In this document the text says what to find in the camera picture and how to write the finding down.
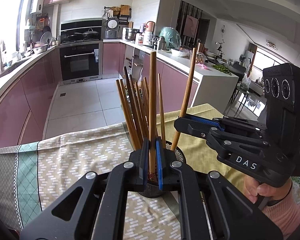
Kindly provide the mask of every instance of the patterned tablecloth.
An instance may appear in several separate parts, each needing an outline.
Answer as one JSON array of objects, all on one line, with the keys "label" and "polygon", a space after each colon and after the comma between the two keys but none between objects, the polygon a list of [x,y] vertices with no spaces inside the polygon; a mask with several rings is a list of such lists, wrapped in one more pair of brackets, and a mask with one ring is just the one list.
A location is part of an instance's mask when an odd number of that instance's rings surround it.
[{"label": "patterned tablecloth", "polygon": [[[189,114],[222,115],[208,104],[189,108]],[[171,141],[178,112],[165,114],[166,138]],[[194,170],[218,170],[241,189],[242,174],[216,160],[205,140],[181,135],[178,146]],[[22,230],[42,210],[88,171],[111,171],[133,151],[125,123],[71,132],[40,142],[0,148],[0,219]],[[177,196],[167,192],[148,199],[129,192],[124,239],[180,239]]]}]

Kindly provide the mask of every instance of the hand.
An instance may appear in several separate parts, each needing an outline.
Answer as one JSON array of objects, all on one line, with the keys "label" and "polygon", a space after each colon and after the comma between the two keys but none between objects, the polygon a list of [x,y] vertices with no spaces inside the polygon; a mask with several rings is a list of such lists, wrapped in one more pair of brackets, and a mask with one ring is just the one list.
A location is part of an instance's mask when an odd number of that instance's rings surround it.
[{"label": "hand", "polygon": [[291,188],[292,180],[289,178],[287,182],[279,188],[271,187],[265,183],[261,184],[254,178],[246,175],[244,177],[243,194],[252,202],[257,201],[257,195],[271,197],[272,200],[281,200],[286,197]]}]

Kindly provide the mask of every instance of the yellow cloth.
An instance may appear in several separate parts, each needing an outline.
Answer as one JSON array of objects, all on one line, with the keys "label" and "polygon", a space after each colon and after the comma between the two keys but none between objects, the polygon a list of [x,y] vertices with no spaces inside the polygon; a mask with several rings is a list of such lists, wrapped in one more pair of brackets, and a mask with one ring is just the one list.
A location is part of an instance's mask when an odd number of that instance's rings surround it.
[{"label": "yellow cloth", "polygon": [[[172,142],[175,128],[174,121],[178,118],[180,111],[174,111],[164,114],[164,123],[166,131],[166,140]],[[187,114],[193,114],[200,117],[212,119],[214,117],[223,117],[223,115],[209,104],[194,106],[187,109]],[[161,134],[160,115],[157,115],[158,134]],[[209,148],[206,140],[181,134],[178,147],[182,150],[186,157],[186,162],[195,171],[208,173],[209,171],[219,171],[226,179],[228,179],[241,192],[243,189],[244,174],[219,162],[217,160],[217,152]]]}]

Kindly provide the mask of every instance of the ceiling light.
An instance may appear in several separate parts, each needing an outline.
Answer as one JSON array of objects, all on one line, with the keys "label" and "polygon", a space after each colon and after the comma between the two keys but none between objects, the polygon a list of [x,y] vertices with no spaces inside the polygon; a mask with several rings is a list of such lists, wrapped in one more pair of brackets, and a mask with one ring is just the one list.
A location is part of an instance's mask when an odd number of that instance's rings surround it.
[{"label": "ceiling light", "polygon": [[278,50],[277,47],[275,46],[275,44],[272,41],[266,40],[266,42],[267,42],[268,47],[270,47],[272,49],[275,49],[275,50]]}]

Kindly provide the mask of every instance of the built-in oven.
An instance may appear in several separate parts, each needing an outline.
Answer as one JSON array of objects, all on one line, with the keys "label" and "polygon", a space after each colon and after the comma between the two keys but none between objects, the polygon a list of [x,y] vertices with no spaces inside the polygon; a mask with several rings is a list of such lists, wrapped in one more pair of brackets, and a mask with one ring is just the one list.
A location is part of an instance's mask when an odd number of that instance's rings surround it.
[{"label": "built-in oven", "polygon": [[60,48],[62,84],[101,79],[102,49],[102,41],[84,45],[73,43]]}]

